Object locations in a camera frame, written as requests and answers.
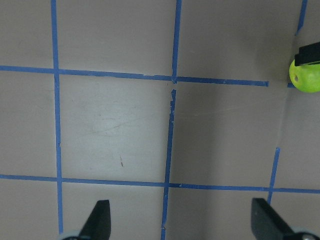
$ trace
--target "yellow-green ball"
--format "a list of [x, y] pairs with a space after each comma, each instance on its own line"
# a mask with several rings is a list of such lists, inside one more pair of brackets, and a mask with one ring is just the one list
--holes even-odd
[[289, 75], [298, 90], [305, 93], [320, 92], [320, 64], [295, 66], [293, 60]]

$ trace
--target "black object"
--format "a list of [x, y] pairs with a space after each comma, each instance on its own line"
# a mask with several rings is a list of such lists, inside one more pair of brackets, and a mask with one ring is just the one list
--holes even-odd
[[109, 240], [110, 234], [110, 202], [109, 200], [100, 200], [95, 204], [79, 236], [70, 236], [63, 240]]
[[257, 240], [320, 240], [308, 232], [294, 232], [263, 198], [251, 203], [251, 230]]
[[294, 65], [320, 64], [320, 42], [299, 47], [299, 54], [294, 56]]

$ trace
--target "black clamp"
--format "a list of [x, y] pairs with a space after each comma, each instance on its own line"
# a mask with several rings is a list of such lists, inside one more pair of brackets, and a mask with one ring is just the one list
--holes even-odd
[[111, 214], [109, 200], [98, 201], [78, 236], [63, 240], [109, 240], [111, 234]]
[[294, 232], [263, 198], [253, 198], [251, 230], [257, 240], [320, 240], [309, 232]]

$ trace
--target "gray surface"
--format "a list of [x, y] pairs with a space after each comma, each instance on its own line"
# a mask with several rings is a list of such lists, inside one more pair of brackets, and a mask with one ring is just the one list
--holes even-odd
[[0, 174], [55, 177], [54, 78], [0, 72]]
[[163, 182], [172, 84], [61, 76], [66, 178]]
[[170, 189], [167, 240], [254, 240], [251, 199], [266, 198], [255, 191]]
[[162, 187], [64, 183], [65, 231], [81, 229], [96, 202], [109, 199], [110, 240], [159, 239], [162, 196]]
[[300, 0], [184, 0], [178, 75], [286, 82]]
[[290, 90], [283, 118], [275, 186], [318, 189], [320, 93]]
[[268, 187], [286, 91], [179, 83], [171, 181]]
[[61, 68], [172, 74], [175, 0], [58, 0]]
[[0, 239], [56, 239], [55, 182], [0, 179], [0, 192]]
[[53, 67], [50, 0], [1, 0], [0, 65]]

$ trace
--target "floor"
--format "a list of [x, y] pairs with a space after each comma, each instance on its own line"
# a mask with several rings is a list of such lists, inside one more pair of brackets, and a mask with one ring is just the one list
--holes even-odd
[[0, 238], [254, 240], [251, 199], [320, 234], [320, 94], [288, 77], [318, 0], [5, 0]]

